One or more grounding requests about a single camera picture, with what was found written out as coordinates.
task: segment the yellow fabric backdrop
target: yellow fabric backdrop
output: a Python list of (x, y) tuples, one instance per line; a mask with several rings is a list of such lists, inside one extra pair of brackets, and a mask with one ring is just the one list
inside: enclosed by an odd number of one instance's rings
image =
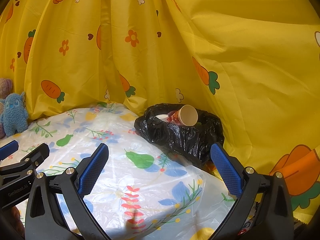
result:
[(159, 102), (215, 113), (244, 166), (297, 181), (292, 205), (308, 222), (320, 203), (317, 31), (308, 0), (11, 0), (0, 76), (26, 92), (32, 120), (109, 100), (140, 115)]

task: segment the stuffed toy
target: stuffed toy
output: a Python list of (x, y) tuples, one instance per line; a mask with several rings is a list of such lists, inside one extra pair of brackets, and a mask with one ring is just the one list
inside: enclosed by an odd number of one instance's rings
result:
[[(9, 78), (0, 78), (0, 99), (6, 99), (12, 89), (12, 80)], [(0, 114), (3, 112), (4, 106), (0, 104)], [(5, 136), (3, 124), (0, 123), (0, 139)]]
[(8, 137), (14, 135), (15, 131), (21, 133), (28, 129), (28, 112), (23, 102), (24, 92), (21, 95), (12, 93), (5, 100), (0, 99), (0, 103), (4, 105), (0, 122), (3, 123), (4, 132)]

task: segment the blue gripper pad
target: blue gripper pad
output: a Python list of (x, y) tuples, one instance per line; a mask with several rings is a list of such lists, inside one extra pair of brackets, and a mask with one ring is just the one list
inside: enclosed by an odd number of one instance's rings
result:
[(81, 198), (89, 195), (93, 189), (94, 184), (96, 183), (98, 177), (100, 176), (103, 167), (106, 165), (109, 158), (108, 146), (104, 143), (101, 143), (91, 157), (84, 158), (78, 166), (82, 166), (81, 163), (87, 164), (86, 168), (80, 174), (78, 183), (78, 193)]
[(12, 141), (5, 146), (0, 148), (0, 161), (3, 161), (5, 158), (15, 153), (19, 149), (19, 144), (17, 141)]
[(232, 195), (239, 198), (242, 194), (242, 180), (236, 169), (232, 166), (227, 153), (224, 152), (216, 143), (211, 146), (211, 159), (216, 166), (223, 182)]

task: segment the floral tablecloth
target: floral tablecloth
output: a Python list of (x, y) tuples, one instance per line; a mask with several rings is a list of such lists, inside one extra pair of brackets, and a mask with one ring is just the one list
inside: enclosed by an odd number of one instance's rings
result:
[[(234, 200), (219, 179), (136, 135), (136, 117), (121, 104), (99, 103), (38, 120), (1, 140), (0, 147), (19, 143), (1, 166), (20, 161), (45, 142), (50, 156), (37, 171), (60, 174), (105, 143), (109, 160), (84, 202), (112, 239), (207, 239)], [(68, 225), (79, 232), (63, 196), (58, 199)], [(24, 222), (26, 201), (18, 208)]]

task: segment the pink plush toy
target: pink plush toy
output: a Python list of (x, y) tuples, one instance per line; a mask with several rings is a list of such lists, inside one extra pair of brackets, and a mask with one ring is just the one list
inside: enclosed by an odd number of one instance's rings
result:
[[(12, 89), (12, 80), (9, 78), (0, 78), (0, 99), (6, 99)], [(3, 112), (4, 105), (0, 104), (0, 114)], [(0, 138), (5, 136), (3, 123), (0, 123)]]

